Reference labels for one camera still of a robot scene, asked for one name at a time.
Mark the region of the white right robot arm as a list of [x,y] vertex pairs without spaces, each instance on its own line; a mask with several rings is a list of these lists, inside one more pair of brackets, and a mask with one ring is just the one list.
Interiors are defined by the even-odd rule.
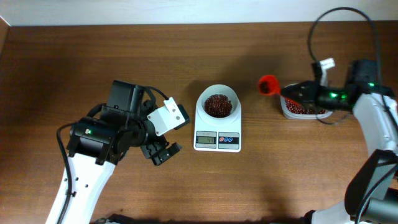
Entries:
[[305,108],[347,111],[358,120],[369,158],[349,183],[342,202],[305,214],[305,223],[397,223],[397,103],[378,79],[377,63],[356,60],[343,88],[305,81],[281,95]]

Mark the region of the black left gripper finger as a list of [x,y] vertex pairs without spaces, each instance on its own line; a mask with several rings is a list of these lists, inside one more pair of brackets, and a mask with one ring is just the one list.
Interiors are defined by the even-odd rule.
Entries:
[[146,159],[152,159],[153,157],[158,155],[159,151],[162,149],[162,145],[158,142],[153,142],[142,145],[140,149]]
[[152,162],[154,163],[155,166],[160,166],[165,161],[170,159],[172,156],[176,155],[181,149],[182,149],[182,146],[175,142],[170,147],[163,148],[163,149],[159,150],[158,152],[156,152],[151,157]]

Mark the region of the red plastic scoop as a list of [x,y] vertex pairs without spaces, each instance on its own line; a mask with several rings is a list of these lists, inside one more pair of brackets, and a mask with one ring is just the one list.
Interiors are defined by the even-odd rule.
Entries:
[[281,95],[279,81],[274,75],[264,75],[261,77],[257,84],[260,94],[264,96]]

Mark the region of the white digital kitchen scale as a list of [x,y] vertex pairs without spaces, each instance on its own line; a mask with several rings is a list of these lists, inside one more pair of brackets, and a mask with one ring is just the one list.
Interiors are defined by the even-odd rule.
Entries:
[[213,94],[202,93],[196,104],[193,148],[196,151],[240,152],[242,149],[242,109],[235,94],[221,93],[231,102],[230,115],[215,118],[205,111],[205,101]]

